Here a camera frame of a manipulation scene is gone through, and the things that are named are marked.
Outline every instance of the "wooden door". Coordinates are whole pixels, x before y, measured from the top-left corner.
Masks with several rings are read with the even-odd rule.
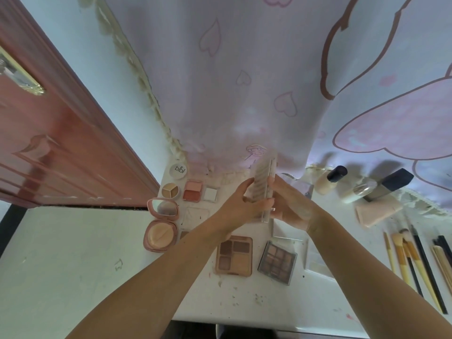
[[[0,0],[0,45],[45,89],[0,75],[0,198],[146,206],[159,185],[18,0]]]

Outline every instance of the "white wall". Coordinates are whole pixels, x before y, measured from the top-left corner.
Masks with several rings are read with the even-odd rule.
[[[99,33],[93,8],[77,0],[21,0],[145,166],[161,181],[171,155],[147,96],[112,39]]]
[[[0,200],[0,221],[3,219],[10,205],[10,203]]]

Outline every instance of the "round compact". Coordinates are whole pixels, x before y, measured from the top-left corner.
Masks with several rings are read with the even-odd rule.
[[[179,195],[179,190],[176,183],[166,183],[162,188],[162,196],[169,200],[175,199]]]
[[[143,244],[149,251],[166,251],[176,243],[176,237],[177,229],[173,223],[156,220],[149,224]]]
[[[176,163],[171,165],[171,168],[169,170],[169,175],[174,179],[181,179],[185,177],[187,174],[187,167],[183,165],[182,163]]]

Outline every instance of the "makeup mirror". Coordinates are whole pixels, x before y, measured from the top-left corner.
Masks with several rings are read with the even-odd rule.
[[[159,215],[176,216],[178,214],[177,205],[174,202],[165,200],[152,200],[152,208]]]

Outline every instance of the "foundation bottle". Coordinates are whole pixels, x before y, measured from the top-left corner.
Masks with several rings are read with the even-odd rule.
[[[337,186],[342,177],[347,175],[348,171],[345,166],[338,165],[331,171],[326,171],[314,183],[314,190],[320,195],[326,195]]]

